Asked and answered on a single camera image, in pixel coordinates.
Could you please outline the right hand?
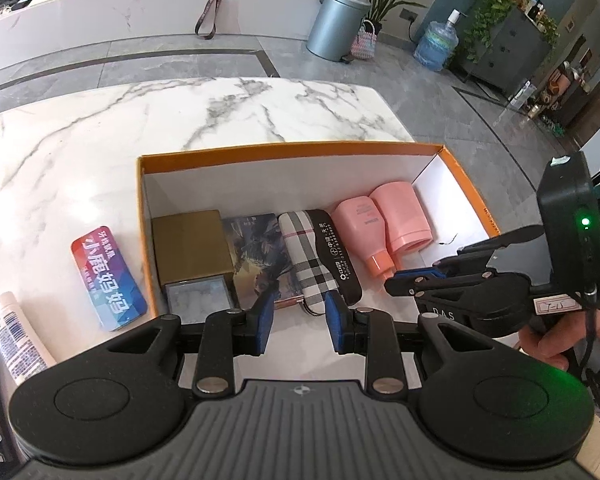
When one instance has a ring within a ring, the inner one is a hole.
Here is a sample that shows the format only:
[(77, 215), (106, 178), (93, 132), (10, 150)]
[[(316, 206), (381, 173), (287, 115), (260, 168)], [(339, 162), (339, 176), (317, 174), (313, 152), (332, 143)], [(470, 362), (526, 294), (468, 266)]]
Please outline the right hand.
[[(600, 313), (596, 323), (596, 333), (600, 338)], [(567, 370), (568, 361), (564, 353), (585, 338), (585, 314), (573, 312), (565, 315), (543, 336), (529, 327), (523, 328), (518, 336), (522, 350), (529, 356), (558, 370)]]

